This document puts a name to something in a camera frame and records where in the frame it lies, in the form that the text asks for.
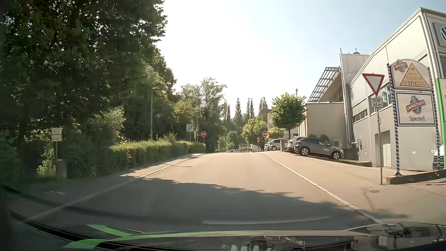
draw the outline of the lamp post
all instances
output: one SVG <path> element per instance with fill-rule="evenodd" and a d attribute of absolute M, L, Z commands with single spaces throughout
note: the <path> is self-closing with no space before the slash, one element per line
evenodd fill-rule
<path fill-rule="evenodd" d="M 150 140 L 153 140 L 153 90 L 155 89 L 157 88 L 152 88 L 152 98 L 150 99 Z"/>

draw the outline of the door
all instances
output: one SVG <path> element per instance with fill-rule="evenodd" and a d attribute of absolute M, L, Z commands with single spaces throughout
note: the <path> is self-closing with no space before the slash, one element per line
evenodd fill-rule
<path fill-rule="evenodd" d="M 330 147 L 328 146 L 328 143 L 325 140 L 319 140 L 319 147 L 321 154 L 323 155 L 330 155 Z"/>
<path fill-rule="evenodd" d="M 385 167 L 391 167 L 392 166 L 392 159 L 391 159 L 391 152 L 390 152 L 390 144 L 384 144 L 383 145 L 383 165 Z"/>

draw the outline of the gray suv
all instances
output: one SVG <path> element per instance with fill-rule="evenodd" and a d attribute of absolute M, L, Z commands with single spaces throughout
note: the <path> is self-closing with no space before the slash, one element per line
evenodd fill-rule
<path fill-rule="evenodd" d="M 316 154 L 329 156 L 331 159 L 344 157 L 344 151 L 341 148 L 330 146 L 327 141 L 320 138 L 302 138 L 296 142 L 293 151 L 303 156 Z"/>

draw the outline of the striped pole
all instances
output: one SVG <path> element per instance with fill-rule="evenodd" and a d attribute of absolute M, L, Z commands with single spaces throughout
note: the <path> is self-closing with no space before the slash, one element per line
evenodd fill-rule
<path fill-rule="evenodd" d="M 393 88 L 392 69 L 390 68 L 389 64 L 387 64 L 387 71 L 389 73 L 390 92 L 392 93 L 393 119 L 395 122 L 395 149 L 396 149 L 396 174 L 395 174 L 395 176 L 402 176 L 400 173 L 400 143 L 398 141 L 398 118 L 396 115 L 397 111 L 396 111 L 395 89 Z"/>
<path fill-rule="evenodd" d="M 432 76 L 430 75 L 430 69 L 429 67 L 427 68 L 429 70 L 429 79 L 432 81 Z M 441 166 L 440 166 L 440 133 L 439 133 L 439 129 L 438 129 L 438 117 L 437 117 L 437 102 L 435 101 L 435 91 L 434 89 L 432 90 L 432 99 L 433 99 L 433 104 L 434 104 L 434 115 L 435 115 L 435 133 L 436 133 L 436 137 L 437 137 L 437 170 L 441 170 Z"/>

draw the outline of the red and white triangular sign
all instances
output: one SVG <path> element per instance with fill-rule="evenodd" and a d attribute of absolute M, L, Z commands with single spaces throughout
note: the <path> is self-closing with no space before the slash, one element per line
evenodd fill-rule
<path fill-rule="evenodd" d="M 370 86 L 370 88 L 372 88 L 372 91 L 375 93 L 375 95 L 378 96 L 378 93 L 381 89 L 381 84 L 384 80 L 384 75 L 363 73 L 363 77 L 365 78 L 365 81 L 367 81 L 367 84 Z"/>

